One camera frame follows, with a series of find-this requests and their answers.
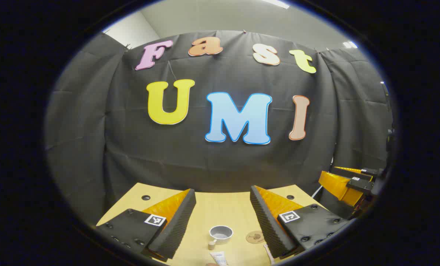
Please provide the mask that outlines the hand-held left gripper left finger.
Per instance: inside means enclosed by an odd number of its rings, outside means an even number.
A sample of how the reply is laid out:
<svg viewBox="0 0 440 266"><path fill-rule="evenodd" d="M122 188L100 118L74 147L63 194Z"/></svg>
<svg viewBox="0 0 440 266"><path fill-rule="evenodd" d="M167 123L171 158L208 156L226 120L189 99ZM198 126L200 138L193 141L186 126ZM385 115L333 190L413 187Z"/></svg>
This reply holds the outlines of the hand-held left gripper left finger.
<svg viewBox="0 0 440 266"><path fill-rule="evenodd" d="M179 248L195 204L195 191L186 189L142 211L127 208L96 230L137 259L145 256L165 262Z"/></svg>

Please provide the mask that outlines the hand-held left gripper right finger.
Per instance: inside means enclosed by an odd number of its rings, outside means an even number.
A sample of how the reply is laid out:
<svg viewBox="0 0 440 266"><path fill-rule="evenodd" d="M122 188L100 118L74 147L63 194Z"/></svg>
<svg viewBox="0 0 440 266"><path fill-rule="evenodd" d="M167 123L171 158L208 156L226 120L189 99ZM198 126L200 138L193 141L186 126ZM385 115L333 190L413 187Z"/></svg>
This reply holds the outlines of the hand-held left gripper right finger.
<svg viewBox="0 0 440 266"><path fill-rule="evenodd" d="M273 258L311 249L349 223L318 204L302 206L256 185L249 198Z"/></svg>

